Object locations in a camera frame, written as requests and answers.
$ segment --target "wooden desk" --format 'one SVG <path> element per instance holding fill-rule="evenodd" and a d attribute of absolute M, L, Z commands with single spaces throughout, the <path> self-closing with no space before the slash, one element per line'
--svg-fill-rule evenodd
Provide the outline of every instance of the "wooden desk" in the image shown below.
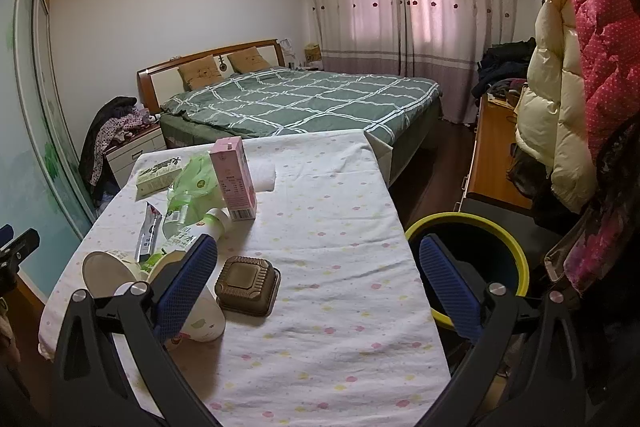
<path fill-rule="evenodd" d="M 515 142 L 515 123 L 516 116 L 511 109 L 489 103 L 486 96 L 482 97 L 465 197 L 527 214 L 531 201 L 507 179 L 511 166 L 510 147 Z"/>

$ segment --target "sliding wardrobe door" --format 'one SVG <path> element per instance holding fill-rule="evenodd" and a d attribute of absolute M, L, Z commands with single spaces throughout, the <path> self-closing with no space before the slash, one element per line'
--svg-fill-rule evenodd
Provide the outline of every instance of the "sliding wardrobe door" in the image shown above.
<path fill-rule="evenodd" d="M 92 222 L 62 168 L 62 154 L 56 149 L 40 101 L 33 45 L 33 3 L 34 0 L 17 0 L 15 6 L 14 56 L 20 107 L 31 144 L 54 197 L 78 237 L 83 238 Z"/>
<path fill-rule="evenodd" d="M 42 149 L 33 146 L 30 127 L 45 128 L 42 111 L 30 114 L 29 126 L 23 114 L 27 104 L 20 100 L 16 66 L 25 75 L 30 66 L 34 82 L 30 0 L 0 0 L 0 29 L 4 37 L 0 42 L 0 223 L 9 223 L 15 235 L 29 228 L 40 234 L 40 247 L 20 264 L 20 275 L 37 296 L 46 299 L 80 244 L 77 229 L 88 230 L 89 222 L 84 219 L 81 226 L 71 225 L 50 184 L 58 165 L 52 147 L 46 147 L 46 140 Z M 82 217 L 78 204 L 76 209 Z"/>
<path fill-rule="evenodd" d="M 71 143 L 58 88 L 54 76 L 49 45 L 49 15 L 44 0 L 33 0 L 33 50 L 40 104 L 49 128 L 49 134 L 60 159 L 60 166 L 86 217 L 95 221 L 91 197 L 84 188 L 79 171 L 79 159 Z"/>

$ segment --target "nightstand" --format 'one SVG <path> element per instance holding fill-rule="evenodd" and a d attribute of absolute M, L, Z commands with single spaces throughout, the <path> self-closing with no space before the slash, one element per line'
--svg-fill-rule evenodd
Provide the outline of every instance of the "nightstand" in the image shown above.
<path fill-rule="evenodd" d="M 104 152 L 104 157 L 111 167 L 118 186 L 123 188 L 129 180 L 133 165 L 141 154 L 165 149 L 166 143 L 160 124 L 155 123 L 123 143 L 109 147 Z"/>

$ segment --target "jacket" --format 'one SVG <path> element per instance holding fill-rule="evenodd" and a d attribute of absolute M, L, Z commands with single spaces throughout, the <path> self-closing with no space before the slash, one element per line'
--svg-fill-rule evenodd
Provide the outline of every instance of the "jacket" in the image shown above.
<path fill-rule="evenodd" d="M 82 181 L 84 182 L 84 187 L 89 191 L 94 201 L 100 201 L 102 198 L 104 184 L 108 179 L 113 180 L 115 183 L 113 173 L 107 164 L 106 169 L 102 171 L 102 176 L 98 183 L 95 186 L 91 184 L 91 178 L 94 173 L 95 139 L 102 126 L 110 118 L 121 118 L 131 113 L 134 110 L 136 102 L 137 99 L 132 96 L 116 96 L 100 108 L 100 111 L 98 111 L 94 117 L 94 121 L 92 121 L 89 126 L 89 131 L 86 133 L 80 155 L 79 171 Z"/>
<path fill-rule="evenodd" d="M 584 81 L 571 0 L 545 0 L 516 113 L 516 143 L 546 166 L 553 194 L 580 213 L 596 177 L 587 144 Z"/>
<path fill-rule="evenodd" d="M 527 78 L 531 54 L 536 47 L 533 37 L 526 42 L 507 42 L 489 48 L 478 62 L 478 83 L 471 94 L 482 98 L 491 86 L 507 78 Z"/>
<path fill-rule="evenodd" d="M 591 157 L 640 112 L 640 0 L 572 0 Z"/>

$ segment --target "clothes pile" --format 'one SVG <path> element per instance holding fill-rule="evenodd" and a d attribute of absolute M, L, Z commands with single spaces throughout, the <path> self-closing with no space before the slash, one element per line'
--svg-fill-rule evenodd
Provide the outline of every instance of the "clothes pile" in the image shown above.
<path fill-rule="evenodd" d="M 104 152 L 112 143 L 122 143 L 156 121 L 148 109 L 136 108 L 136 102 L 133 97 L 117 96 L 102 106 L 87 131 L 79 170 L 96 205 L 105 195 L 113 196 L 119 190 L 113 172 L 104 161 Z"/>
<path fill-rule="evenodd" d="M 579 293 L 640 227 L 640 0 L 545 0 L 516 142 L 580 220 L 545 257 Z"/>
<path fill-rule="evenodd" d="M 532 37 L 526 42 L 507 42 L 489 48 L 478 62 L 478 83 L 471 89 L 471 94 L 479 100 L 500 80 L 527 78 L 535 47 L 536 39 Z"/>

